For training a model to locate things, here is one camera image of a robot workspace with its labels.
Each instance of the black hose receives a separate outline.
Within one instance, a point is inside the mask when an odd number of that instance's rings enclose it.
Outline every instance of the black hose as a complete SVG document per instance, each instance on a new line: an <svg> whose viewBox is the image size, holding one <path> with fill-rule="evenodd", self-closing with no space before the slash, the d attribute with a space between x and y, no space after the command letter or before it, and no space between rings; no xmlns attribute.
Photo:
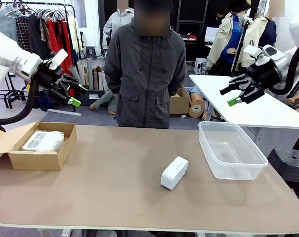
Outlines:
<svg viewBox="0 0 299 237"><path fill-rule="evenodd" d="M276 89L274 87L271 87L271 88L269 88L269 90L276 95L285 95L285 94L289 93L293 87L293 83L294 83L294 79L296 76L296 70L297 70L298 65L299 65L299 47L296 50L296 52L294 53L292 60L290 62L289 70L288 70L288 74L287 74L287 81L286 81L286 85L284 86L284 88Z"/></svg>
<svg viewBox="0 0 299 237"><path fill-rule="evenodd" d="M29 96L27 98L27 102L26 102L24 109L18 115L14 116L14 117L6 118L6 119L0 118L0 125L7 125L7 124L19 122L22 119L24 119L27 115L29 115L33 108L34 102L35 102L36 89L37 89L37 80L33 79L32 83L31 83Z"/></svg>

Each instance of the white plastic package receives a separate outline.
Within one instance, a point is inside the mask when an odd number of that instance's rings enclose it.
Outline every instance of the white plastic package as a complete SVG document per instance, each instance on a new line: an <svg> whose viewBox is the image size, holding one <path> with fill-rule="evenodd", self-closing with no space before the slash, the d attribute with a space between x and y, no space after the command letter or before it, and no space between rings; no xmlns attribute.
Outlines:
<svg viewBox="0 0 299 237"><path fill-rule="evenodd" d="M29 152L58 152L63 143L63 132L36 130L22 146L21 150Z"/></svg>

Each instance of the cardboard box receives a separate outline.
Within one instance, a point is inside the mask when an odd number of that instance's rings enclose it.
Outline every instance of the cardboard box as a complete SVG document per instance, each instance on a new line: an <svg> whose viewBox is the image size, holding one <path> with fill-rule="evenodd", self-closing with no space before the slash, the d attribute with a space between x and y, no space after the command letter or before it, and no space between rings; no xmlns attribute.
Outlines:
<svg viewBox="0 0 299 237"><path fill-rule="evenodd" d="M184 86L179 89L177 95L179 96L173 96L170 98L170 114L186 115L190 107L190 95Z"/></svg>
<svg viewBox="0 0 299 237"><path fill-rule="evenodd" d="M58 152L28 152L21 147L35 130L62 131L65 142ZM35 122L7 133L0 131L0 154L8 153L14 169L61 170L77 139L74 123Z"/></svg>

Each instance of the gray hoodie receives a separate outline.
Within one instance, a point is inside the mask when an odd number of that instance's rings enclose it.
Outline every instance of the gray hoodie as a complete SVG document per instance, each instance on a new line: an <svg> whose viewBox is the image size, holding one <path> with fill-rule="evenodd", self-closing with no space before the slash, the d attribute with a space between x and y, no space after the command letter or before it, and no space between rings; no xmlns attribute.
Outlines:
<svg viewBox="0 0 299 237"><path fill-rule="evenodd" d="M169 128L170 96L186 75L185 45L170 29L166 37L141 37L134 22L112 36L105 60L105 78L118 95L119 126Z"/></svg>
<svg viewBox="0 0 299 237"><path fill-rule="evenodd" d="M110 16L103 29L102 50L108 49L106 40L109 39L111 35L114 35L119 27L129 24L133 17L133 8L126 9L125 12L121 12L117 9L117 11Z"/></svg>

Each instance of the gray stool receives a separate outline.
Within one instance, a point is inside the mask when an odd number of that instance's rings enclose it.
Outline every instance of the gray stool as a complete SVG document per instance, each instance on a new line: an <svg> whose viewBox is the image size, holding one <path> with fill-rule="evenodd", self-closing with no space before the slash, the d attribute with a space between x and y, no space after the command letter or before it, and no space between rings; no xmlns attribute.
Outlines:
<svg viewBox="0 0 299 237"><path fill-rule="evenodd" d="M85 47L85 58L96 59L96 52L94 46Z"/></svg>
<svg viewBox="0 0 299 237"><path fill-rule="evenodd" d="M299 199L299 151L275 148L268 156L268 161Z"/></svg>

